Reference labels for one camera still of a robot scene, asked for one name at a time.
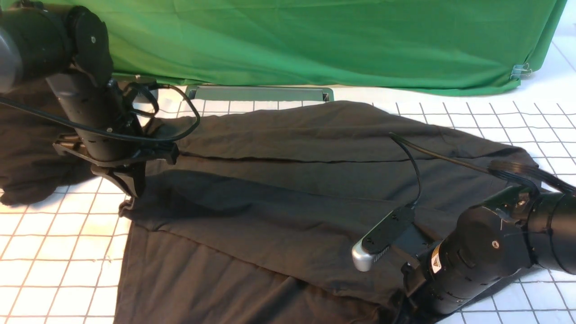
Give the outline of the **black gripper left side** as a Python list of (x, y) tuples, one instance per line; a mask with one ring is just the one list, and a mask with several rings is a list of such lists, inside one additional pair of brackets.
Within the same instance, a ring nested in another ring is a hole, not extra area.
[(138, 198), (145, 189), (146, 163), (164, 160), (175, 164), (179, 150), (174, 142), (132, 142), (78, 135), (61, 135), (53, 144), (61, 155), (74, 155), (93, 164), (92, 173), (112, 182), (126, 195)]

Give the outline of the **black robot arm right side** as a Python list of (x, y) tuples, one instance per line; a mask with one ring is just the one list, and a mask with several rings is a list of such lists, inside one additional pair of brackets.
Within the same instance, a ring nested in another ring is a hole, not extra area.
[(436, 323), (533, 266), (574, 275), (575, 209), (574, 195), (514, 186), (463, 211), (405, 273), (410, 323)]

